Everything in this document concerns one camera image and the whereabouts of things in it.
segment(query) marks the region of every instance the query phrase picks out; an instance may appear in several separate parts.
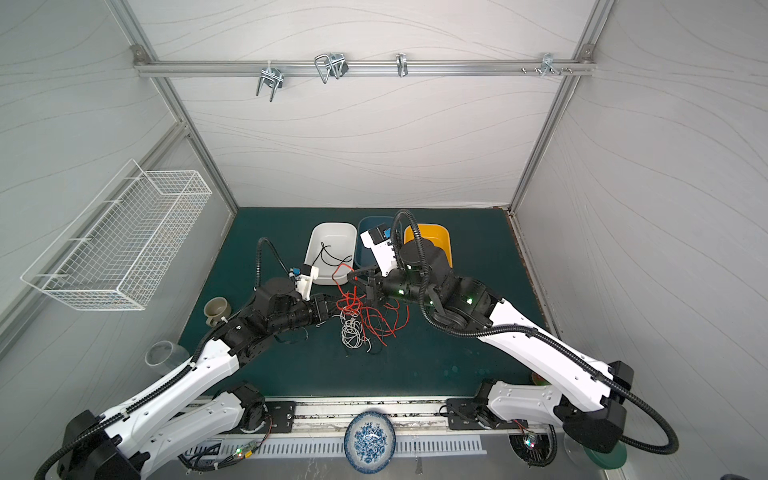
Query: oval plate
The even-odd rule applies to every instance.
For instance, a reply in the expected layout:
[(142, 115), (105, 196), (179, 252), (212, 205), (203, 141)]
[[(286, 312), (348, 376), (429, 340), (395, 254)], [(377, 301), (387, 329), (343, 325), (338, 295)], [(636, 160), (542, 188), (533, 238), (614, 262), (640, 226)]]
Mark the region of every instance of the oval plate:
[(395, 428), (381, 413), (361, 413), (346, 429), (344, 454), (358, 472), (380, 472), (395, 454)]

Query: white wire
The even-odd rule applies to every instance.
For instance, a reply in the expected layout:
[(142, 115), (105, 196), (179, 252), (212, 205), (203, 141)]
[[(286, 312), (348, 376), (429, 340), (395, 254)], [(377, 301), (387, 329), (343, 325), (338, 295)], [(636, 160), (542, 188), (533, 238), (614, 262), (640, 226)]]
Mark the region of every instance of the white wire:
[(344, 312), (339, 313), (339, 319), (341, 320), (341, 343), (348, 349), (358, 349), (364, 343), (368, 343), (367, 352), (371, 351), (371, 341), (366, 338), (366, 334), (362, 331), (362, 322), (358, 319), (357, 315), (351, 315), (346, 318)]

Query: green tabletop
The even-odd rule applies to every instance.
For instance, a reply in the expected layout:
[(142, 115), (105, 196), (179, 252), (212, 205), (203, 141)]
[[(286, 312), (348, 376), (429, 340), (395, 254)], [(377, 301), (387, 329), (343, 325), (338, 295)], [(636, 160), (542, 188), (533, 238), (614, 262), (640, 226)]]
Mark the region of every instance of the green tabletop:
[[(502, 295), (525, 316), (544, 325), (538, 302), (515, 246), (503, 210), (411, 210), (420, 223), (437, 223), (451, 236), (454, 271), (472, 276)], [(180, 344), (193, 351), (203, 334), (203, 306), (223, 296), (239, 308), (253, 289), (256, 242), (269, 237), (288, 267), (304, 261), (312, 229), (322, 222), (357, 223), (369, 215), (394, 215), (388, 209), (241, 208), (210, 271)], [(263, 252), (263, 278), (283, 275), (268, 249)], [(332, 293), (333, 287), (313, 287)], [(240, 380), (253, 383), (266, 396), (473, 396), (486, 378), (530, 384), (530, 370), (477, 339), (458, 339), (433, 329), (411, 307), (408, 326), (387, 347), (373, 340), (366, 348), (346, 349), (340, 321), (286, 334), (235, 375), (209, 392)]]

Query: wire mesh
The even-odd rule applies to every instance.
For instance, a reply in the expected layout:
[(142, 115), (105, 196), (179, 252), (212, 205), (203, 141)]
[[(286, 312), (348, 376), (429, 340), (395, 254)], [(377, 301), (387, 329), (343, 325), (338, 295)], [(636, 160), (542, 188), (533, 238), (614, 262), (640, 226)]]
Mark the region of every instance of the wire mesh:
[(143, 310), (210, 193), (194, 170), (141, 171), (42, 285), (25, 281), (76, 310)]

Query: green lid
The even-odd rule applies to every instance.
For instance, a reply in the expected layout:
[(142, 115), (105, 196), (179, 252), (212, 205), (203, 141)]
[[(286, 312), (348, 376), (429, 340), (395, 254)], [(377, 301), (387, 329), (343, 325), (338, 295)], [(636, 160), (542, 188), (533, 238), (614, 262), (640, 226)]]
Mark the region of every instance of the green lid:
[(627, 462), (627, 446), (623, 442), (616, 444), (611, 453), (600, 453), (584, 447), (587, 457), (603, 470), (621, 468)]

